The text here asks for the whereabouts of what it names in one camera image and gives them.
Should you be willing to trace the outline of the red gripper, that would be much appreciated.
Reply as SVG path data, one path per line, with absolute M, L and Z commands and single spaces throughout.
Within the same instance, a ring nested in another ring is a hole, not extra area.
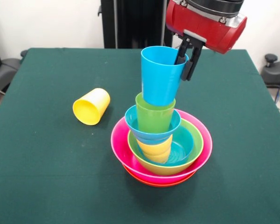
M 243 33 L 247 17 L 239 11 L 242 0 L 171 0 L 166 12 L 169 30 L 183 39 L 174 65 L 186 62 L 189 38 L 203 42 L 204 46 L 221 54 L 229 51 Z M 182 81 L 189 81 L 194 73 L 203 45 L 195 46 L 191 58 L 185 63 Z

